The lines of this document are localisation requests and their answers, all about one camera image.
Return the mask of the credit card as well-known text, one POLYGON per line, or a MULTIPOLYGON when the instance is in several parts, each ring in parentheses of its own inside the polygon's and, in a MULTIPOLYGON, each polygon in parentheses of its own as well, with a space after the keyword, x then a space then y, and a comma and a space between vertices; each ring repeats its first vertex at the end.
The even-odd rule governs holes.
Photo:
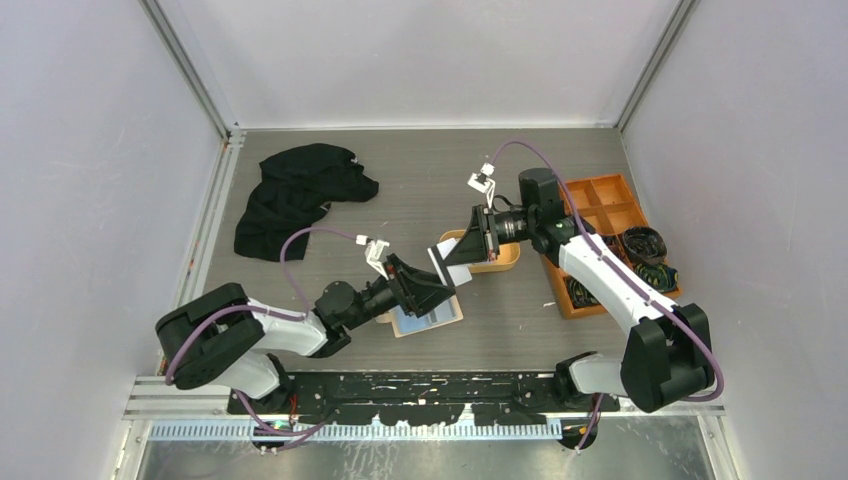
POLYGON ((457 238, 448 238, 427 249, 428 256, 442 284, 456 288, 472 281, 468 264, 449 265, 447 256, 458 244, 457 238))

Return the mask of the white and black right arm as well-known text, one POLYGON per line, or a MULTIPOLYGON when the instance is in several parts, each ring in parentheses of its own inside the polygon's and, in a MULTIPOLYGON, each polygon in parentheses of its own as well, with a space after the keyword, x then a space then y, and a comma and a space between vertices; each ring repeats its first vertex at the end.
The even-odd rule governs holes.
POLYGON ((486 201, 472 210, 465 234, 441 258, 443 269, 492 261, 503 245, 528 241, 533 249, 585 287, 625 335, 621 358, 586 352, 560 362, 555 396, 577 411, 594 394, 628 398, 651 413, 677 401, 709 401, 723 377, 712 353, 709 321, 696 304, 681 306, 649 286, 591 229, 550 168, 519 175, 519 204, 494 209, 494 167, 486 163, 468 184, 486 201))

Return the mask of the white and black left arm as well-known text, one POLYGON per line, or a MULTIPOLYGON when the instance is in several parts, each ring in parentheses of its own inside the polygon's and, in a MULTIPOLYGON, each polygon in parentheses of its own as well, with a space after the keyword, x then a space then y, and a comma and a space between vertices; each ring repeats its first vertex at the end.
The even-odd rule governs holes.
POLYGON ((327 358, 350 343, 351 330, 395 308, 416 317, 431 313, 466 281, 463 271, 434 265, 434 272, 421 270, 391 254, 384 274, 364 288, 332 282, 304 312, 272 307, 226 283, 156 323, 165 381, 180 390, 223 385, 280 412, 292 388, 276 352, 327 358))

